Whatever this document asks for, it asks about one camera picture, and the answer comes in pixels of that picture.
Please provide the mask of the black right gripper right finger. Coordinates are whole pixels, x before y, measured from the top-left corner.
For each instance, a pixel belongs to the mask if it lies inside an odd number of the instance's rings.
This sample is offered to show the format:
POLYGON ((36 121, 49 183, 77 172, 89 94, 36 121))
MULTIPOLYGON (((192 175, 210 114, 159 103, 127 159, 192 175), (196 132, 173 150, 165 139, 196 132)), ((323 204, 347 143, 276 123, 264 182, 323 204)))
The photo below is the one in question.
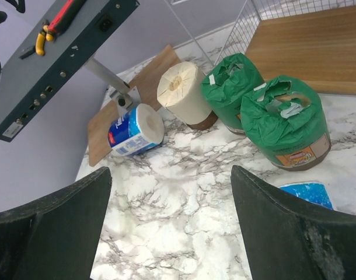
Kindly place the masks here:
POLYGON ((356 216, 289 194, 241 166, 231 186, 253 279, 356 279, 356 216))

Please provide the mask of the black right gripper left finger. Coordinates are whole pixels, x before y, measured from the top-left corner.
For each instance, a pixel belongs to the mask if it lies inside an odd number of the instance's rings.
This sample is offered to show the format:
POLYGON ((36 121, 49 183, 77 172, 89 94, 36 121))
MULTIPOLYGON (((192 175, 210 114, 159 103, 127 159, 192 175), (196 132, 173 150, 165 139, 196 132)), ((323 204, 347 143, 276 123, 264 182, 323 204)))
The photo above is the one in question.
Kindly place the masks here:
POLYGON ((90 279, 112 178, 101 167, 0 212, 0 279, 90 279))

